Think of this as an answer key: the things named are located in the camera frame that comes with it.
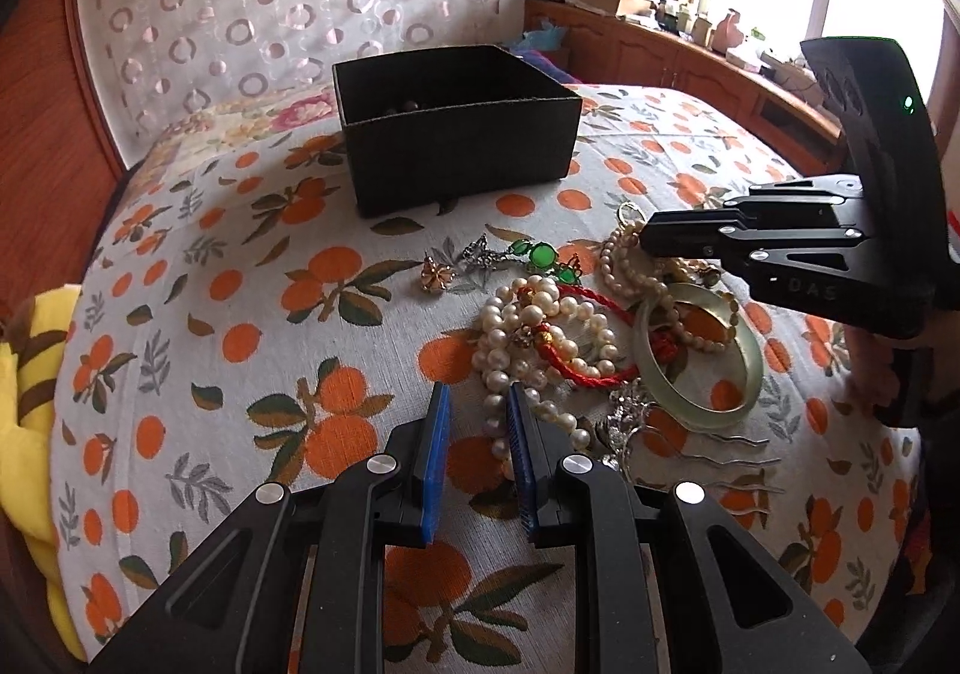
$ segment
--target yellow fabric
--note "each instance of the yellow fabric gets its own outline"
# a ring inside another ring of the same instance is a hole
[[[61,287],[38,295],[30,336],[69,327],[80,288]],[[50,433],[53,401],[38,404],[17,422],[18,396],[37,384],[56,379],[64,359],[64,342],[45,348],[18,371],[17,357],[0,344],[0,507],[24,535],[27,548],[47,580],[47,606],[56,632],[70,653],[86,660],[67,610],[56,562],[56,529],[50,506]]]

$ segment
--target pearl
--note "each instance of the pearl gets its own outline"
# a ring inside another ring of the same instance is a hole
[[[546,315],[544,310],[539,306],[529,305],[523,307],[523,311],[520,312],[520,321],[523,324],[529,324],[534,326],[535,324],[540,324],[544,321]]]
[[[508,336],[505,331],[502,331],[498,327],[497,329],[491,330],[487,334],[487,341],[490,342],[490,346],[495,350],[502,350],[508,343],[510,343],[510,336]]]
[[[541,287],[539,288],[541,292],[549,293],[549,296],[553,300],[560,300],[560,287],[555,284],[544,284],[541,282]]]
[[[564,382],[563,374],[557,371],[557,369],[555,369],[553,366],[550,366],[548,369],[546,369],[546,380],[554,387],[559,384],[563,384]]]
[[[486,333],[489,333],[491,330],[496,330],[498,327],[503,327],[503,317],[499,314],[488,314],[486,317],[483,317],[483,330]]]
[[[507,350],[490,350],[487,365],[492,371],[505,371],[510,368],[510,353]]]
[[[560,409],[557,408],[557,404],[554,404],[553,401],[541,401],[541,403],[536,406],[536,413],[541,420],[551,423],[560,415]]]
[[[586,449],[590,446],[590,432],[586,428],[576,428],[570,434],[570,446],[573,449]]]
[[[534,297],[531,298],[530,302],[534,306],[546,310],[553,305],[553,297],[550,297],[549,292],[537,292],[534,293]]]
[[[557,425],[560,425],[560,428],[565,430],[567,433],[573,433],[573,431],[577,428],[577,418],[569,412],[566,412],[565,414],[558,416]]]
[[[545,390],[547,385],[546,374],[540,369],[529,372],[527,374],[527,384],[535,390]]]
[[[492,393],[505,393],[510,387],[510,377],[502,371],[491,371],[484,377],[484,383]]]
[[[520,358],[517,358],[510,365],[511,377],[522,379],[523,377],[526,377],[526,375],[529,374],[529,372],[530,372],[530,363],[528,363],[526,360],[521,360]]]
[[[566,296],[563,300],[560,301],[560,314],[565,314],[570,317],[577,311],[579,303],[577,302],[576,297]]]
[[[497,439],[490,445],[490,452],[497,460],[506,460],[510,457],[510,447],[503,439]]]
[[[580,354],[580,348],[576,341],[565,338],[557,345],[557,354],[560,355],[560,360],[569,362]]]
[[[507,428],[500,417],[488,417],[483,423],[483,433],[491,439],[499,439],[506,432]]]

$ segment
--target open black cardboard box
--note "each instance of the open black cardboard box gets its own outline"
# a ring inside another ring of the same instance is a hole
[[[363,216],[563,179],[578,94],[496,46],[395,52],[333,67]],[[418,110],[392,113],[411,101]]]

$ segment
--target silver screw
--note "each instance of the silver screw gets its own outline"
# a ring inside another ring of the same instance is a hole
[[[680,482],[673,492],[677,494],[677,497],[680,498],[683,503],[688,503],[691,506],[695,506],[700,503],[704,497],[707,497],[704,489],[693,482]]]
[[[587,455],[568,455],[563,458],[563,470],[567,473],[587,473],[593,468],[593,461]]]
[[[264,506],[277,503],[277,501],[283,500],[283,485],[278,485],[277,482],[267,482],[267,484],[260,485],[256,489],[253,497]]]
[[[392,455],[373,455],[367,461],[367,471],[370,473],[390,473],[397,469],[397,458]]]

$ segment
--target tablecloth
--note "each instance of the tablecloth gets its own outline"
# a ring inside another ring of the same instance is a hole
[[[443,516],[428,549],[387,554],[390,668],[572,670],[572,553],[526,543],[470,367],[479,307],[520,271],[486,288],[462,276],[456,292],[429,297],[418,289],[424,251],[526,235],[578,254],[584,283],[599,289],[597,252],[623,201],[714,207],[796,175],[683,93],[576,89],[580,134],[561,182],[376,220],[356,214],[328,86],[200,112],[157,142],[85,276],[56,388],[59,564],[91,656],[258,484],[330,481],[424,415],[440,380],[454,411]],[[762,474],[717,471],[650,443],[643,479],[786,490],[709,492],[856,639],[904,538],[917,435],[884,428],[848,397],[841,326],[751,302],[732,276],[723,286],[766,360],[741,432],[769,438],[764,456],[782,461]],[[606,405],[592,392],[569,404],[592,420]],[[731,454],[664,427],[676,449]]]

